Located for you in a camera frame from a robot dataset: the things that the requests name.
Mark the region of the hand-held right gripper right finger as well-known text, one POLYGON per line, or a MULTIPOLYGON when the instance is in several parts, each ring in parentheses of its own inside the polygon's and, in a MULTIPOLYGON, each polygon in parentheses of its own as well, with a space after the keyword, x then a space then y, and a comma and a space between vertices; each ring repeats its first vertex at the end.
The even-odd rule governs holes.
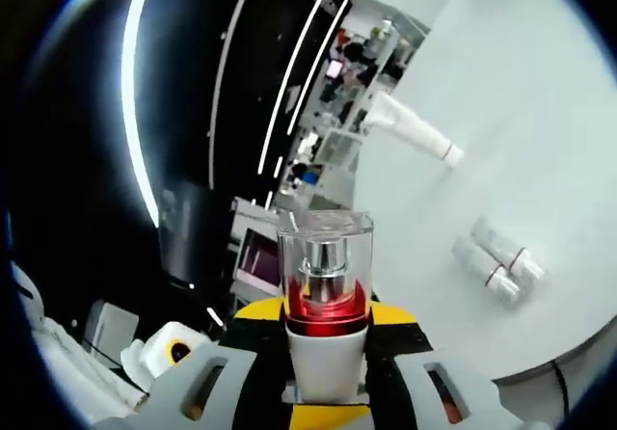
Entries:
POLYGON ((501 403, 497 385, 443 350, 414 317, 375 303, 364 346, 365 388, 376 429, 548 429, 501 403))

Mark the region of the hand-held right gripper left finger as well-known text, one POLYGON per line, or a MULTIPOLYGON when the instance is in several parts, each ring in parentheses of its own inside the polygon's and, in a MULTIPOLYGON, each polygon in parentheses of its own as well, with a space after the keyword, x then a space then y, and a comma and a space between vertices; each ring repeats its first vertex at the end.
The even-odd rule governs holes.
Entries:
POLYGON ((94 429, 287 429, 291 377, 277 302, 272 319, 237 314, 220 341, 204 343, 155 379, 139 411, 94 429))

